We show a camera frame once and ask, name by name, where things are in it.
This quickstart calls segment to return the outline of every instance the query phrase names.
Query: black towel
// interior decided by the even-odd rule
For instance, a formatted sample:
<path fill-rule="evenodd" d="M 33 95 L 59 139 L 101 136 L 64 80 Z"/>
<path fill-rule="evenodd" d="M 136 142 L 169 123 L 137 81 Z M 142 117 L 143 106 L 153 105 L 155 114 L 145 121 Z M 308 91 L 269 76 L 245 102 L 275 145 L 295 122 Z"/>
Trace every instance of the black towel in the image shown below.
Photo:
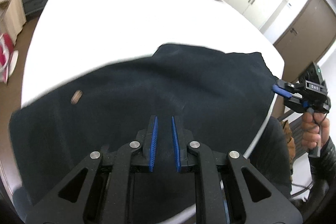
<path fill-rule="evenodd" d="M 213 150 L 244 153 L 264 122 L 276 77 L 259 52 L 165 44 L 151 57 L 107 65 L 15 112 L 10 134 L 36 204 L 86 155 L 115 151 L 159 119 L 152 174 L 137 174 L 135 223 L 167 219 L 194 203 L 192 174 L 176 173 L 171 116 Z M 71 98 L 83 92 L 77 104 Z"/>

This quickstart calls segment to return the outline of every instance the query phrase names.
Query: drawer handle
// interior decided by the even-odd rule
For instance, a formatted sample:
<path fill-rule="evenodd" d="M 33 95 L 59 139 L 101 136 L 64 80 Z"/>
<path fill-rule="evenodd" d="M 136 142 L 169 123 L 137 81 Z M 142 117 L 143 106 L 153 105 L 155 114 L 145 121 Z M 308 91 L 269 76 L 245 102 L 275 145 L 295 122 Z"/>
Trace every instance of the drawer handle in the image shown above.
<path fill-rule="evenodd" d="M 39 4 L 41 4 L 42 2 L 43 2 L 43 0 L 41 0 L 41 1 L 39 1 L 39 2 L 36 2 L 36 3 L 34 3 L 34 6 L 39 5 Z"/>
<path fill-rule="evenodd" d="M 290 29 L 290 32 L 291 32 L 291 33 L 294 33 L 294 34 L 295 34 L 295 36 L 297 36 L 297 35 L 298 35 L 298 32 L 297 32 L 297 31 L 296 31 L 294 28 L 291 28 L 291 29 Z"/>

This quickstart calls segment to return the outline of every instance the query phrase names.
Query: white bed sheet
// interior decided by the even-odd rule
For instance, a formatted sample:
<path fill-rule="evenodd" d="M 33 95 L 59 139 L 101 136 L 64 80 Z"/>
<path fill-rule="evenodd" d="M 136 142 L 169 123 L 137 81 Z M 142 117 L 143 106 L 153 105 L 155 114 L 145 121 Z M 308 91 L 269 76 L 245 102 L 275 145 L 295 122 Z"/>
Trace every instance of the white bed sheet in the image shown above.
<path fill-rule="evenodd" d="M 261 52 L 273 75 L 284 62 L 248 20 L 219 0 L 48 0 L 26 58 L 21 105 L 106 64 L 152 55 L 175 42 L 223 52 Z M 254 141 L 259 140 L 273 109 Z M 181 223 L 191 206 L 165 221 Z"/>

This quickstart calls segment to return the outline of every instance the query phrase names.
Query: metal screw head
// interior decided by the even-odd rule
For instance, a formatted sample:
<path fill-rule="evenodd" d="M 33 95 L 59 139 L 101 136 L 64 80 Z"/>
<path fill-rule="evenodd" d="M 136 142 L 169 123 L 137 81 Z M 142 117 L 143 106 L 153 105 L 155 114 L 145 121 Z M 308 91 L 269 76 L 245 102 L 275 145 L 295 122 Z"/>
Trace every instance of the metal screw head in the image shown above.
<path fill-rule="evenodd" d="M 91 154 L 90 154 L 90 158 L 92 159 L 97 159 L 100 157 L 100 153 L 98 151 L 93 151 Z"/>
<path fill-rule="evenodd" d="M 133 142 L 130 142 L 129 146 L 132 148 L 138 148 L 140 146 L 140 143 L 137 141 L 133 141 Z"/>
<path fill-rule="evenodd" d="M 192 148 L 199 148 L 200 143 L 199 143 L 199 142 L 196 142 L 196 141 L 192 141 L 192 142 L 190 142 L 189 145 L 190 145 Z"/>
<path fill-rule="evenodd" d="M 229 153 L 229 156 L 233 159 L 237 159 L 237 158 L 239 158 L 239 153 L 237 151 L 231 151 Z"/>

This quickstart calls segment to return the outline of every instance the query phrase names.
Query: wooden door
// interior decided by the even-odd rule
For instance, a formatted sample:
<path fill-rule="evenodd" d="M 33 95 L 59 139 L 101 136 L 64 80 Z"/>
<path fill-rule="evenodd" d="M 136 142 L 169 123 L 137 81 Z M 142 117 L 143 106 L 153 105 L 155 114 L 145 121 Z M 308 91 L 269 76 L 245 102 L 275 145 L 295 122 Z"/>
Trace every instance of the wooden door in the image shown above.
<path fill-rule="evenodd" d="M 336 15 L 325 0 L 308 0 L 298 17 L 274 44 L 285 61 L 282 79 L 297 80 L 336 39 Z"/>

